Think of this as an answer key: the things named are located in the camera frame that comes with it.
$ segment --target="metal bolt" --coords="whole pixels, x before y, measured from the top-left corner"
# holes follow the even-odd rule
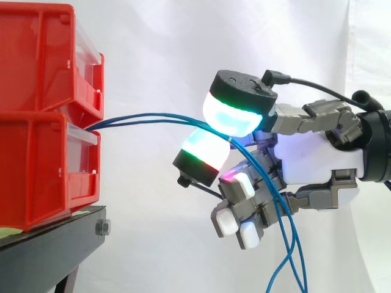
[[[111,231],[111,221],[100,219],[95,225],[95,234],[99,236],[108,236]]]

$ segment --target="red drawer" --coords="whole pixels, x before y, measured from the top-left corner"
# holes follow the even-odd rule
[[[97,123],[103,65],[72,6],[0,2],[0,112],[60,112],[80,128]]]
[[[28,231],[99,200],[99,133],[14,112],[0,114],[0,137],[0,227]]]

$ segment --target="blue cable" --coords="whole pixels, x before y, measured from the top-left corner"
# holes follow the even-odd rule
[[[114,124],[114,125],[113,124],[109,124],[109,123],[113,123],[113,122],[117,122],[117,121],[121,121],[121,120],[137,118],[137,117],[148,117],[148,116],[162,116],[162,117],[177,118],[177,119],[185,120],[187,122],[176,121],[176,120],[148,120],[148,121],[135,121],[135,122],[129,122],[129,123],[118,123],[118,124]],[[109,119],[109,120],[102,121],[102,122],[100,122],[100,123],[98,123],[96,125],[93,125],[90,128],[88,128],[87,130],[91,131],[91,130],[97,130],[97,129],[102,129],[102,128],[119,127],[119,126],[136,125],[136,124],[150,124],[150,123],[175,123],[175,124],[181,124],[181,125],[197,126],[197,127],[200,127],[200,128],[202,128],[202,129],[204,129],[206,131],[212,132],[213,134],[221,137],[222,139],[225,139],[225,140],[229,139],[229,136],[227,136],[225,134],[221,134],[220,132],[215,131],[213,128],[210,128],[209,125],[206,124],[203,121],[196,120],[196,119],[193,119],[193,118],[190,118],[190,117],[186,117],[186,116],[182,116],[182,115],[165,114],[165,113],[145,113],[145,114],[137,114],[137,115],[129,115],[129,116],[112,118],[112,119]],[[300,286],[301,291],[302,292],[308,292],[308,289],[307,289],[307,275],[305,273],[305,265],[304,265],[304,256],[302,254],[302,249],[301,249],[299,237],[298,237],[298,234],[297,234],[297,231],[296,231],[296,227],[294,225],[293,219],[291,217],[290,210],[289,210],[285,200],[283,200],[283,198],[281,197],[279,191],[275,187],[274,183],[271,181],[271,179],[269,178],[268,174],[263,169],[263,167],[260,165],[260,163],[253,157],[253,155],[250,152],[248,152],[248,150],[245,147],[243,147],[242,145],[240,145],[238,142],[232,140],[231,144],[234,145],[244,155],[244,157],[255,167],[257,172],[259,172],[259,174],[261,174],[261,176],[264,177],[265,183],[268,186],[269,190],[272,192],[272,194],[274,193],[274,195],[275,195],[275,196],[273,196],[273,202],[274,202],[274,206],[276,208],[277,217],[279,219],[279,225],[280,225],[280,228],[281,228],[281,231],[282,231],[282,234],[283,234],[283,238],[284,238],[284,242],[285,242],[285,246],[287,248],[288,254],[284,258],[284,260],[281,262],[281,264],[278,266],[276,271],[273,273],[273,276],[270,279],[270,282],[269,282],[269,285],[268,285],[268,289],[267,289],[266,292],[270,292],[271,286],[272,286],[272,284],[274,282],[274,279],[276,278],[277,274],[279,273],[281,268],[285,265],[285,263],[288,260],[290,260],[290,263],[291,263],[291,266],[292,266],[295,278],[298,281],[298,285]],[[291,229],[292,229],[292,236],[293,237],[292,237],[292,244],[291,244],[291,247],[290,247],[289,250],[288,250],[289,247],[288,247],[287,236],[286,236],[285,228],[283,227],[283,223],[282,223],[282,220],[281,220],[281,215],[280,215],[279,207],[278,207],[278,204],[277,204],[277,201],[276,201],[276,197],[279,199],[279,201],[280,201],[283,209],[287,213],[287,216],[288,216],[289,221],[291,223]],[[303,279],[304,279],[304,286],[305,286],[304,289],[303,289],[302,284],[300,282],[300,279],[298,277],[298,273],[297,273],[297,270],[295,268],[294,262],[293,262],[293,260],[291,258],[291,255],[293,253],[294,245],[295,245],[296,241],[298,242],[298,247],[299,247],[299,252],[300,252],[300,257],[301,257],[301,262],[302,262]]]
[[[200,120],[196,120],[196,119],[187,117],[187,116],[182,116],[182,115],[177,115],[177,114],[169,114],[169,113],[143,113],[143,114],[127,115],[127,116],[115,117],[115,118],[112,118],[112,119],[108,119],[108,120],[102,121],[100,123],[97,123],[97,124],[91,126],[87,130],[91,131],[91,130],[94,130],[94,129],[101,129],[101,128],[106,128],[106,127],[118,127],[118,126],[135,125],[135,124],[150,124],[150,123],[162,123],[162,122],[167,122],[168,123],[170,121],[170,120],[169,121],[156,120],[156,122],[154,122],[153,120],[152,121],[150,120],[151,122],[148,122],[148,123],[146,123],[144,121],[139,121],[139,122],[136,122],[136,123],[134,123],[134,122],[131,122],[131,123],[118,123],[118,124],[116,124],[116,126],[106,126],[106,125],[110,125],[110,123],[114,123],[114,122],[117,122],[117,121],[122,121],[122,120],[127,120],[127,119],[132,119],[132,118],[138,118],[138,117],[149,117],[149,116],[160,116],[160,117],[177,118],[177,119],[182,119],[182,120],[190,121],[190,122],[194,122],[194,123],[200,123],[200,124],[203,124],[203,125],[205,125],[205,126],[210,128],[210,126],[207,123],[205,123],[203,121],[200,121]],[[178,123],[176,120],[171,120],[171,121],[172,122],[170,122],[170,123],[186,124],[186,125],[188,125],[187,123]],[[274,202],[274,207],[276,208],[277,218],[279,219],[279,225],[280,225],[280,229],[281,229],[282,236],[283,236],[283,239],[284,239],[285,247],[287,249],[287,252],[289,252],[288,239],[287,239],[287,235],[285,233],[285,229],[283,227],[283,223],[282,223],[281,217],[279,216],[279,209],[278,209],[276,201],[273,201],[273,202]],[[294,273],[294,277],[295,277],[296,281],[298,282],[298,285],[299,285],[301,291],[305,292],[305,293],[308,293],[307,274],[306,274],[306,269],[305,269],[304,255],[303,255],[303,252],[302,252],[301,243],[300,243],[300,240],[298,238],[297,232],[296,232],[296,234],[293,233],[292,236],[294,236],[296,238],[297,243],[298,243],[298,249],[299,249],[300,260],[301,260],[301,265],[302,265],[302,272],[303,272],[303,279],[304,279],[304,288],[302,287],[300,278],[299,278],[297,270],[296,270],[296,266],[295,266],[295,264],[294,264],[294,262],[293,262],[291,257],[290,257],[289,261],[290,261],[290,264],[291,264],[292,271]]]
[[[147,124],[147,123],[162,123],[162,122],[166,122],[166,123],[176,123],[176,124],[186,124],[186,125],[192,125],[192,126],[198,126],[206,131],[209,131],[209,132],[212,132],[220,137],[222,137],[223,139],[227,140],[227,138],[229,138],[229,136],[225,135],[225,134],[221,134],[217,131],[215,131],[214,129],[211,129],[205,122],[202,122],[201,124],[203,124],[202,126],[200,125],[195,125],[193,124],[194,122],[196,124],[199,124],[199,120],[195,120],[193,118],[189,118],[189,117],[185,117],[185,116],[181,116],[181,115],[175,115],[175,114],[162,114],[162,113],[159,113],[159,114],[137,114],[137,115],[130,115],[130,116],[125,116],[125,117],[119,117],[119,118],[113,118],[111,120],[106,120],[106,121],[102,121],[102,123],[100,123],[101,126],[96,126],[94,125],[93,127],[91,127],[91,129],[101,129],[101,128],[106,128],[106,125],[107,123],[112,123],[113,121],[120,121],[120,120],[124,120],[124,119],[129,119],[129,118],[135,118],[136,117],[146,117],[146,116],[149,116],[149,115],[155,115],[155,116],[163,116],[163,117],[172,117],[172,118],[180,118],[180,119],[186,119],[188,121],[191,121],[191,124],[188,124],[188,123],[180,123],[180,121],[176,121],[176,120],[152,120],[152,121],[137,121],[137,122],[131,122],[131,123],[119,123],[118,125],[116,126],[108,126],[107,127],[118,127],[118,126],[125,126],[125,125],[135,125],[135,124]],[[252,162],[252,164],[254,165],[258,165],[258,169],[257,171],[265,178],[265,182],[266,184],[268,185],[269,189],[273,189],[274,188],[274,193],[277,195],[277,197],[279,197],[279,201],[281,203],[283,203],[283,208],[284,210],[287,212],[290,212],[288,207],[286,206],[285,204],[285,201],[282,199],[282,197],[280,196],[278,190],[276,189],[276,187],[274,186],[274,184],[272,183],[272,181],[270,180],[270,178],[268,177],[268,174],[263,170],[262,166],[254,159],[254,157],[252,157],[252,155],[250,154],[250,152],[248,152],[244,147],[242,147],[241,145],[233,142],[233,145],[235,145],[237,147],[237,149],[241,149],[241,153],[249,160]],[[282,229],[282,234],[284,237],[284,240],[286,239],[286,234],[285,234],[285,229],[283,228],[283,225],[282,225],[282,222],[281,222],[281,216],[280,216],[280,212],[279,212],[279,208],[278,208],[278,205],[277,205],[277,202],[274,200],[274,204],[275,204],[275,207],[276,207],[276,212],[277,212],[277,216],[279,218],[279,224],[280,224],[280,227]],[[297,235],[297,232],[296,232],[296,229],[293,229],[292,230],[292,234],[294,236],[294,239],[293,239],[293,248],[294,248],[294,242],[296,240],[296,238],[298,238],[298,235]],[[291,247],[291,250],[288,252],[288,256],[289,256],[289,259],[291,260],[291,254],[293,252],[293,249]],[[301,261],[302,261],[302,267],[303,267],[303,276],[305,275],[306,277],[306,274],[304,273],[305,272],[305,266],[303,266],[304,262],[304,257],[302,256],[302,251],[301,251],[301,247],[299,247],[299,252],[301,253]],[[283,265],[286,263],[286,259],[284,259],[284,261],[281,263],[281,265],[277,268],[277,270],[275,271],[275,273],[273,274],[272,278],[271,278],[271,282],[269,282],[269,286],[268,286],[268,291],[271,289],[271,285],[272,285],[272,282],[274,281],[275,277],[277,276],[278,272],[280,271],[280,269],[283,267]],[[295,277],[298,281],[298,284],[299,286],[301,287],[301,291],[302,292],[307,292],[307,288],[303,291],[303,288],[302,288],[302,284],[301,282],[299,281],[299,278],[298,278],[298,275],[297,275],[297,271],[296,271],[296,268],[294,266],[294,264],[291,262],[291,266],[292,269],[293,269],[293,272],[295,273]]]

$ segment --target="white wall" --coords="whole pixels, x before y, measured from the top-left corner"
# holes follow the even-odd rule
[[[153,111],[202,118],[205,93],[223,68],[258,76],[270,68],[344,91],[348,0],[69,3],[105,54],[106,118]],[[278,92],[297,106],[325,98],[295,85]],[[80,266],[76,293],[266,289],[286,254],[279,228],[268,228],[251,251],[235,237],[217,238],[209,218],[218,201],[176,184],[172,161],[191,131],[102,130],[99,204],[108,206],[112,233]],[[240,159],[233,153],[227,168]],[[349,208],[294,219],[310,292],[373,292]],[[273,292],[298,292],[288,266]]]

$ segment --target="metal stand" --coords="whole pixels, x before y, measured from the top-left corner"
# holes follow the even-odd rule
[[[89,206],[59,223],[0,239],[0,291],[72,293],[78,266],[110,232],[106,207]]]

